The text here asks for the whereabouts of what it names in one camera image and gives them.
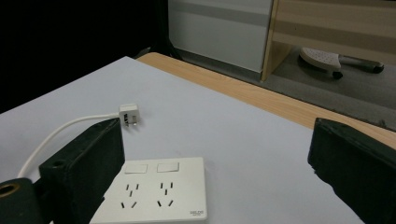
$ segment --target white cable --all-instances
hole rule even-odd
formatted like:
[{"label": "white cable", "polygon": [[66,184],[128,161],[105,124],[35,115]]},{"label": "white cable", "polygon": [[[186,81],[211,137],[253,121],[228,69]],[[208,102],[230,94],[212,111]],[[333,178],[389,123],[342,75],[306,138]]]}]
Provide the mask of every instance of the white cable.
[{"label": "white cable", "polygon": [[50,141],[50,139],[52,139],[53,136],[55,136],[61,130],[67,128],[68,126],[70,126],[70,125],[72,125],[74,123],[81,122],[83,120],[88,120],[88,119],[114,119],[114,118],[118,118],[118,117],[119,117],[119,113],[113,113],[113,114],[107,114],[107,115],[93,115],[93,116],[82,117],[82,118],[79,118],[79,119],[74,119],[74,120],[71,120],[71,121],[67,122],[66,124],[62,125],[57,130],[52,132],[46,139],[44,139],[44,141],[35,149],[35,151],[33,151],[33,153],[30,155],[29,159],[25,162],[25,164],[22,166],[20,172],[18,173],[18,178],[25,177],[26,171],[28,170],[28,168],[29,168],[30,164],[32,163],[33,159],[44,148],[44,146]]}]

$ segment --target white table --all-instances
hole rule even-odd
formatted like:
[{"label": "white table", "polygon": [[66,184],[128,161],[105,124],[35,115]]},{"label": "white table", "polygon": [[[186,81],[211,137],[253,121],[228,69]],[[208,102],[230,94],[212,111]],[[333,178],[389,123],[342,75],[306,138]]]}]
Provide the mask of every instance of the white table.
[{"label": "white table", "polygon": [[[126,160],[203,157],[207,223],[362,223],[307,163],[311,129],[127,57],[1,114],[0,182],[67,121],[129,103],[142,122],[122,129]],[[59,133],[36,165],[98,121]]]}]

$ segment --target brand logo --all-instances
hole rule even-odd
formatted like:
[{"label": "brand logo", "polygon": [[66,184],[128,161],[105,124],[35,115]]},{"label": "brand logo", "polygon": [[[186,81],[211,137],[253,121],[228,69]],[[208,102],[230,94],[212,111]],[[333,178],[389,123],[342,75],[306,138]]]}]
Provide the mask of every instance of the brand logo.
[{"label": "brand logo", "polygon": [[200,215],[203,215],[204,211],[190,211],[190,215],[194,216],[194,217],[198,217]]}]

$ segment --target power strip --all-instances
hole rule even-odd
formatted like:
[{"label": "power strip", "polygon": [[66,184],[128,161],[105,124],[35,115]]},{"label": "power strip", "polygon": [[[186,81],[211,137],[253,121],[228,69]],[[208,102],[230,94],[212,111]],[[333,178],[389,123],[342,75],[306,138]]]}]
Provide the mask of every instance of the power strip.
[{"label": "power strip", "polygon": [[203,158],[126,161],[91,224],[189,223],[207,218]]}]

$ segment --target white cabinet door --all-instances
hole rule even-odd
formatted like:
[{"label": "white cabinet door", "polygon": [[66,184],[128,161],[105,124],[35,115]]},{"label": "white cabinet door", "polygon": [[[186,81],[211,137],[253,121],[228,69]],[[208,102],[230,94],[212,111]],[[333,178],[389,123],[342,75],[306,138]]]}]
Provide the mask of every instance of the white cabinet door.
[{"label": "white cabinet door", "polygon": [[169,38],[177,49],[262,71],[271,0],[170,0]]}]

